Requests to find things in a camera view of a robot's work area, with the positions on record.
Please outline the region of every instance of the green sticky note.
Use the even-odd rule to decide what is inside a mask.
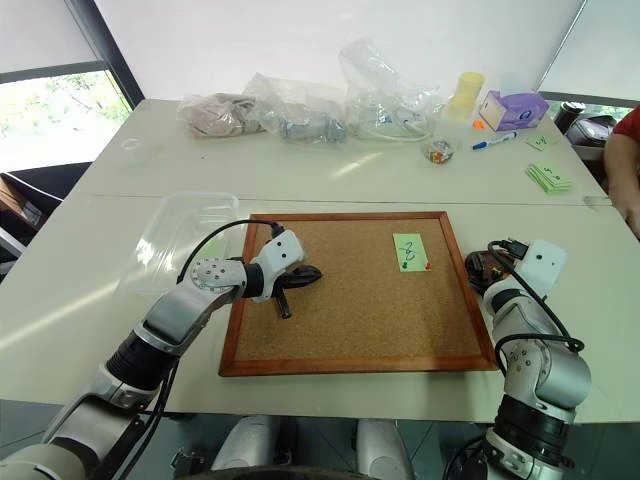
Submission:
[[[569,180],[567,173],[554,162],[536,162],[531,166],[544,176],[551,185],[571,185],[571,180]]]
[[[394,233],[398,267],[401,272],[426,272],[431,270],[429,257],[419,233]]]
[[[534,135],[533,137],[527,138],[527,143],[533,148],[537,148],[542,151],[549,147],[553,147],[558,143],[558,139],[555,137],[546,137],[544,135]]]
[[[566,172],[553,162],[532,163],[526,173],[546,193],[561,193],[571,188],[571,180]]]

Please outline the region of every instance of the clear plastic container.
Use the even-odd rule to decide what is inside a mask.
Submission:
[[[127,138],[121,144],[122,149],[125,152],[126,158],[132,162],[142,162],[149,157],[146,147],[142,140],[138,138]]]
[[[168,195],[145,228],[119,290],[159,297],[176,284],[189,253],[216,228],[236,220],[238,199],[228,193],[184,192]],[[240,245],[242,227],[216,235],[196,255],[228,256]]]

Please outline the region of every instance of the cork board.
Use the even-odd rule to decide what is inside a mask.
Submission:
[[[295,232],[322,273],[273,301],[233,305],[221,376],[495,369],[446,212],[252,215]],[[252,224],[243,256],[270,230]],[[420,233],[429,272],[401,272],[393,233]]]

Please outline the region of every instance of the black cable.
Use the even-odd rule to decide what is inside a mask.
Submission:
[[[584,343],[581,340],[572,337],[565,337],[564,335],[550,335],[547,333],[515,333],[513,335],[507,335],[498,340],[493,350],[496,355],[498,367],[500,367],[500,371],[503,375],[507,374],[507,369],[504,366],[504,362],[501,357],[502,347],[505,343],[513,340],[548,340],[551,342],[564,342],[575,345],[577,351],[584,349]]]
[[[442,472],[442,480],[449,480],[449,475],[451,475],[451,468],[453,468],[453,464],[456,463],[456,460],[458,459],[458,457],[462,455],[462,452],[464,452],[467,448],[469,448],[474,443],[478,443],[483,439],[484,439],[484,435],[478,435],[476,437],[473,437],[467,440],[458,450],[456,450],[456,452],[453,454],[453,456],[449,459],[449,461],[444,467],[444,472]]]
[[[124,480],[129,476],[133,467],[136,466],[138,460],[146,450],[147,446],[151,442],[151,438],[156,432],[158,425],[160,424],[160,420],[162,420],[162,416],[164,414],[164,409],[167,405],[167,400],[169,399],[169,394],[171,393],[171,387],[173,386],[173,381],[176,378],[176,373],[178,372],[178,362],[173,366],[167,377],[162,381],[162,386],[160,387],[160,393],[158,394],[158,400],[153,408],[153,411],[149,415],[149,419],[144,426],[143,435],[147,432],[142,443],[138,446],[136,453],[131,457],[129,463],[120,474],[119,480]]]
[[[189,265],[193,261],[193,258],[198,254],[200,249],[204,247],[209,240],[211,240],[213,237],[218,235],[220,232],[226,230],[227,228],[231,228],[236,225],[242,225],[244,223],[260,223],[262,225],[269,225],[272,230],[275,230],[279,227],[277,222],[273,222],[269,220],[255,220],[252,218],[249,218],[246,220],[235,220],[233,222],[230,222],[230,223],[227,223],[226,225],[221,226],[220,228],[214,230],[209,235],[204,237],[202,241],[196,246],[196,248],[194,248],[193,251],[189,254],[189,256],[187,257],[187,260],[184,262],[184,265],[182,266],[182,270],[180,270],[180,274],[178,275],[178,279],[176,283],[180,283],[182,280],[184,280],[184,276],[187,274],[187,269],[189,268]]]
[[[562,333],[562,335],[567,338],[566,341],[567,343],[569,343],[569,348],[574,352],[579,352],[580,350],[582,350],[582,348],[584,348],[584,345],[582,345],[582,348],[579,348],[577,347],[577,345],[572,344],[572,342],[570,341],[572,339],[571,339],[571,335],[569,334],[569,331],[564,326],[564,324],[560,321],[560,319],[556,316],[556,314],[553,313],[553,310],[551,310],[551,308],[549,308],[549,306],[546,303],[544,303],[544,301],[538,296],[536,291],[533,288],[531,288],[531,286],[526,282],[524,278],[520,276],[520,274],[518,274],[518,272],[515,271],[513,266],[511,266],[509,262],[507,262],[502,257],[502,255],[495,250],[496,246],[502,247],[503,242],[504,241],[489,242],[489,245],[487,245],[487,250],[489,250],[489,253],[493,256],[493,258],[495,258],[498,261],[498,263],[500,263],[500,265],[502,265],[502,267],[507,272],[509,272],[513,276],[513,278],[515,278],[518,281],[518,283],[520,283],[520,285],[522,285],[522,287],[527,291],[527,293],[531,296],[531,298],[533,298],[538,303],[538,305],[540,305],[542,310],[544,310],[544,312],[547,315],[549,315],[549,318],[551,318],[551,321],[556,325],[556,327],[558,327],[558,330],[560,330],[560,333]]]

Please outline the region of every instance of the purple tissue box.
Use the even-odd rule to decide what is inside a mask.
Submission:
[[[496,131],[537,127],[549,104],[537,93],[515,93],[501,97],[490,90],[480,107],[480,115]]]

